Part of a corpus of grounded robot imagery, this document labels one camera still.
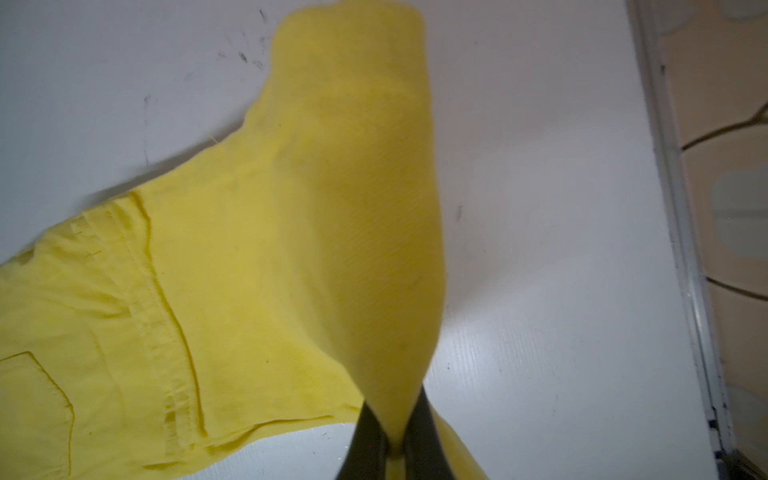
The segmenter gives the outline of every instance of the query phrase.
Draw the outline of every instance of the beige tile floor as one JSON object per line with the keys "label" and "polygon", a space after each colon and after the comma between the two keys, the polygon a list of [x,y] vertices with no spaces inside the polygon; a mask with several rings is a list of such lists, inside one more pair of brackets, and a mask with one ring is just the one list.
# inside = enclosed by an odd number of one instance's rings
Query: beige tile floor
{"label": "beige tile floor", "polygon": [[768,472],[768,1],[657,9],[738,449]]}

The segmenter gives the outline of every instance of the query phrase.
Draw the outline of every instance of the white table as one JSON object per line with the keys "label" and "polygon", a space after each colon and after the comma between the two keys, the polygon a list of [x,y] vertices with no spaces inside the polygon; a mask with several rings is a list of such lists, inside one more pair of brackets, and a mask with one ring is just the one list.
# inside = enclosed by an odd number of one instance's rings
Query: white table
{"label": "white table", "polygon": [[[1,3],[0,259],[221,139],[304,3]],[[414,3],[449,271],[430,398],[493,479],[716,478],[624,3]],[[352,428],[194,477],[331,479]]]}

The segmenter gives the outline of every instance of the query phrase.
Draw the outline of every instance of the folded fabric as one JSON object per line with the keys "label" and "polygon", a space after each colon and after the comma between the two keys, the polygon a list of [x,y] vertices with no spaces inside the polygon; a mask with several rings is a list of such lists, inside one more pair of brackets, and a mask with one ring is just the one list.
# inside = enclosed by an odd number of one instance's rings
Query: folded fabric
{"label": "folded fabric", "polygon": [[291,15],[239,131],[0,267],[0,478],[176,478],[363,396],[402,440],[445,290],[424,43]]}

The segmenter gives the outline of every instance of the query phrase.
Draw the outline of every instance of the yellow pants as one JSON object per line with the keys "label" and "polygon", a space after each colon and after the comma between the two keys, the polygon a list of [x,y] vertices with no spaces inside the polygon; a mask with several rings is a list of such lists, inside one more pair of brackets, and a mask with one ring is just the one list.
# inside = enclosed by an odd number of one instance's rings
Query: yellow pants
{"label": "yellow pants", "polygon": [[239,131],[0,267],[0,478],[175,478],[363,396],[402,440],[445,289],[422,20],[307,9],[272,65]]}

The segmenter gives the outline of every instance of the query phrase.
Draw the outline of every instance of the back pocket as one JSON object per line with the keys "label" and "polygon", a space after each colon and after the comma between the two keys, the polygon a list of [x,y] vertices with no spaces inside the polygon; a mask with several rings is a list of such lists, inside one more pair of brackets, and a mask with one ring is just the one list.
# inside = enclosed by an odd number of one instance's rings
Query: back pocket
{"label": "back pocket", "polygon": [[0,478],[67,478],[74,410],[30,352],[0,360]]}

